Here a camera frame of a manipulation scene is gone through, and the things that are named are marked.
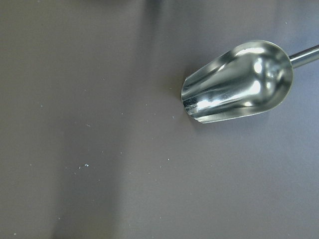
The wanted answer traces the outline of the steel scoop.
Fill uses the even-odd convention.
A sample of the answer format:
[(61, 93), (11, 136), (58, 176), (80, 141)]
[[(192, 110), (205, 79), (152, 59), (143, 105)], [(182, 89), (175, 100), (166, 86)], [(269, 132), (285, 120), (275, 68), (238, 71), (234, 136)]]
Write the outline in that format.
[(288, 55), (275, 43), (248, 41), (186, 77), (181, 101), (186, 113), (200, 123), (264, 113), (287, 97), (294, 69), (318, 58), (317, 45)]

